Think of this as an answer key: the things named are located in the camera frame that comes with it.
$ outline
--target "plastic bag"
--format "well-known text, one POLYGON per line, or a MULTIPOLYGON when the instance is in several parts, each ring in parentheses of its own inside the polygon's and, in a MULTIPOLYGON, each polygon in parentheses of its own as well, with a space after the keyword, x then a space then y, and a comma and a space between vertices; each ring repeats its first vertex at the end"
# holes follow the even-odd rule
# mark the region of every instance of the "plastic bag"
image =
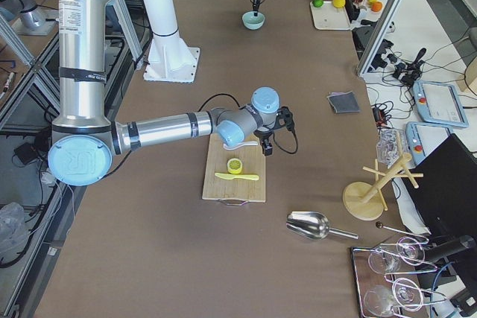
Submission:
POLYGON ((0 263, 14 260, 22 251, 28 238, 25 212, 18 203, 0 209, 0 263))

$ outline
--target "scoop handle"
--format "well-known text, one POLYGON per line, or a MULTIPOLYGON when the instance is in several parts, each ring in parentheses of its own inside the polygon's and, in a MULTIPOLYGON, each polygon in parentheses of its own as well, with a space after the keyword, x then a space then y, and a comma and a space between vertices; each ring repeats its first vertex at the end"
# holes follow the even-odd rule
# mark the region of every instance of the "scoop handle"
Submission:
POLYGON ((344 236, 346 238, 354 238, 355 240, 359 239, 359 236, 357 234, 353 234, 352 232, 340 230, 340 229, 333 229, 332 227, 329 228, 328 231, 329 234, 334 234, 334 235, 340 235, 344 236))

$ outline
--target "tabletop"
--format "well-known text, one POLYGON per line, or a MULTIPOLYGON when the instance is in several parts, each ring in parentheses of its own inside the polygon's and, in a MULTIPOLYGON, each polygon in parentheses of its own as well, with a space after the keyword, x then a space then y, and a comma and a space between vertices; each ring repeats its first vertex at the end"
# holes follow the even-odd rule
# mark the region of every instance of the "tabletop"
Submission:
MULTIPOLYGON (((341 195, 373 181, 361 168, 376 157, 376 125, 351 33, 315 30, 309 2, 267 0, 263 28, 249 31, 248 0, 174 0, 181 37, 201 49, 195 81, 146 82, 137 71, 117 120, 191 112, 219 92, 245 104, 270 86, 294 114, 298 153, 275 147, 266 203, 232 207, 201 199, 207 137, 134 152, 86 190, 35 317, 357 316, 350 247, 390 234, 348 214, 341 195), (326 96, 348 91, 360 113, 333 113, 326 96), (294 210, 360 238, 303 238, 285 226, 294 210)), ((277 141, 294 147, 286 131, 277 141)), ((395 200, 388 206, 381 219, 401 226, 395 200)))

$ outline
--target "computer monitor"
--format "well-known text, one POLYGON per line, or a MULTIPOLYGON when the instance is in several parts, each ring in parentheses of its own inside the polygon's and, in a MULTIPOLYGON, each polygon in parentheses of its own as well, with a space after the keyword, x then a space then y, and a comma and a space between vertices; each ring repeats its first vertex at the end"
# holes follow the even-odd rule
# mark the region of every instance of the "computer monitor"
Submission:
MULTIPOLYGON (((477 241, 477 159, 451 134, 415 169, 423 173, 415 189, 405 186, 433 238, 450 241, 463 235, 477 241)), ((466 289, 477 297, 477 249, 451 255, 453 267, 466 289)))

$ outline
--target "orange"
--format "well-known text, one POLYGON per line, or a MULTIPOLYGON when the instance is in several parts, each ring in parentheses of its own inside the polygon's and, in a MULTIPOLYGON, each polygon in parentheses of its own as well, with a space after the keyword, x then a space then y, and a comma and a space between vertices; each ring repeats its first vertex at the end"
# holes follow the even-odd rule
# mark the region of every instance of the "orange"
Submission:
POLYGON ((381 11, 382 9, 382 3, 380 1, 375 1, 373 3, 373 5, 371 6, 371 10, 374 11, 374 12, 378 12, 378 11, 381 11))

